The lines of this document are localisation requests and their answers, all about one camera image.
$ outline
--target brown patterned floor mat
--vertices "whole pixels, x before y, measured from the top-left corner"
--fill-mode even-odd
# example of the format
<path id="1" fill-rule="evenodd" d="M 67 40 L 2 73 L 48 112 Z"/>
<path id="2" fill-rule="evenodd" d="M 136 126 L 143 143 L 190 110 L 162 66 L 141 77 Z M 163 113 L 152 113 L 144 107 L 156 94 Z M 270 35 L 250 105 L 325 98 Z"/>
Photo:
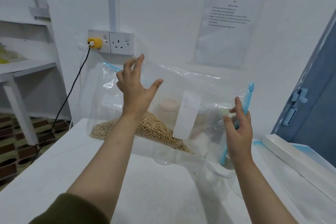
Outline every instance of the brown patterned floor mat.
<path id="1" fill-rule="evenodd" d="M 69 130 L 67 120 L 57 120 L 51 130 L 54 119 L 30 119 L 40 143 L 37 149 L 43 145 L 39 156 Z M 37 149 L 27 144 L 15 115 L 0 113 L 0 191 L 30 165 Z"/>

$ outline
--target door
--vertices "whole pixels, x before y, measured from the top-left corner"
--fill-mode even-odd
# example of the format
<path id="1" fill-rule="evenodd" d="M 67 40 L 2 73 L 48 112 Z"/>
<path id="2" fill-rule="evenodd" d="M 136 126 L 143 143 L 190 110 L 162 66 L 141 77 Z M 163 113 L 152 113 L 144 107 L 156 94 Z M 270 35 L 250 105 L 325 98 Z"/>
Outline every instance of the door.
<path id="1" fill-rule="evenodd" d="M 336 167 L 336 11 L 272 133 Z"/>

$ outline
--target left hand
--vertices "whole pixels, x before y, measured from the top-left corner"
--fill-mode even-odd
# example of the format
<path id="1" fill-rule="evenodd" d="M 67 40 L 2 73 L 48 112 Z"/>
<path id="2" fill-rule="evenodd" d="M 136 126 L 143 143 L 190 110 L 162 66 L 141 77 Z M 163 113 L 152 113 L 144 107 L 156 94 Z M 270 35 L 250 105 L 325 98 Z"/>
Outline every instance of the left hand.
<path id="1" fill-rule="evenodd" d="M 117 72 L 117 86 L 124 93 L 123 115 L 131 115 L 141 119 L 148 110 L 163 79 L 157 79 L 147 90 L 140 82 L 141 65 L 145 56 L 140 55 L 124 64 L 124 70 Z"/>

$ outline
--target power cord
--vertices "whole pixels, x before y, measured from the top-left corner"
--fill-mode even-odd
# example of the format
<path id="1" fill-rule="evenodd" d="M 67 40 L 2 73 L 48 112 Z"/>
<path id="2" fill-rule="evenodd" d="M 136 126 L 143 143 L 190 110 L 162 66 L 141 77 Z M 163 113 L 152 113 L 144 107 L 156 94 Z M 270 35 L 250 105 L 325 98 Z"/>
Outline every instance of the power cord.
<path id="1" fill-rule="evenodd" d="M 52 124 L 52 126 L 51 126 L 51 132 L 53 131 L 53 128 L 54 128 L 54 126 L 55 126 L 55 124 L 56 124 L 56 122 L 57 122 L 57 118 L 58 118 L 58 116 L 60 115 L 61 110 L 62 110 L 63 107 L 65 106 L 65 103 L 68 101 L 68 98 L 69 98 L 69 96 L 70 96 L 70 94 L 71 94 L 71 92 L 72 92 L 72 89 L 74 88 L 75 83 L 76 83 L 76 81 L 77 81 L 77 79 L 78 79 L 78 77 L 79 77 L 79 75 L 80 75 L 80 73 L 81 73 L 81 71 L 82 71 L 82 68 L 83 68 L 83 66 L 84 66 L 84 64 L 85 64 L 85 62 L 86 62 L 86 60 L 87 60 L 87 58 L 88 58 L 88 56 L 89 56 L 90 49 L 91 49 L 90 46 L 91 46 L 91 44 L 89 43 L 89 50 L 88 50 L 88 52 L 87 52 L 87 54 L 86 54 L 86 58 L 85 58 L 83 64 L 81 65 L 81 68 L 79 69 L 79 72 L 78 72 L 78 74 L 77 74 L 77 76 L 76 76 L 76 78 L 75 78 L 75 80 L 74 80 L 74 82 L 73 82 L 73 84 L 72 84 L 72 86 L 71 86 L 71 89 L 70 89 L 69 94 L 66 96 L 66 99 L 65 99 L 64 103 L 62 104 L 60 110 L 58 111 L 58 113 L 57 113 L 57 115 L 56 115 L 56 118 L 55 118 L 55 120 L 54 120 L 54 122 L 53 122 L 53 124 Z M 34 155 L 33 160 L 31 161 L 30 164 L 32 164 L 32 163 L 36 160 L 37 155 L 39 154 L 40 150 L 41 150 L 42 147 L 44 146 L 43 143 L 44 143 L 44 142 L 42 142 L 42 143 L 40 144 L 40 148 L 37 150 L 37 152 L 36 152 L 36 154 Z"/>

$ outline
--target hand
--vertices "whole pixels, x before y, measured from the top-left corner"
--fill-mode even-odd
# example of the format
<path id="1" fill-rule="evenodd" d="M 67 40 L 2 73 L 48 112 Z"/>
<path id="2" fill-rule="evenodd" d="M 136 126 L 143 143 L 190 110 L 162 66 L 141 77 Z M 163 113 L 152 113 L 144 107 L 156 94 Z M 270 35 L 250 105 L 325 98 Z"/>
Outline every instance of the hand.
<path id="1" fill-rule="evenodd" d="M 226 143 L 233 165 L 253 161 L 251 154 L 253 132 L 250 112 L 244 114 L 239 97 L 236 97 L 234 102 L 236 106 L 230 110 L 230 113 L 236 113 L 239 128 L 236 130 L 231 118 L 224 116 Z"/>
<path id="2" fill-rule="evenodd" d="M 137 59 L 127 61 L 124 70 L 117 72 L 117 86 L 124 93 L 123 115 L 132 115 L 140 120 L 163 82 L 163 79 L 156 80 L 148 90 L 142 86 L 140 75 L 144 58 L 145 56 L 141 54 Z"/>

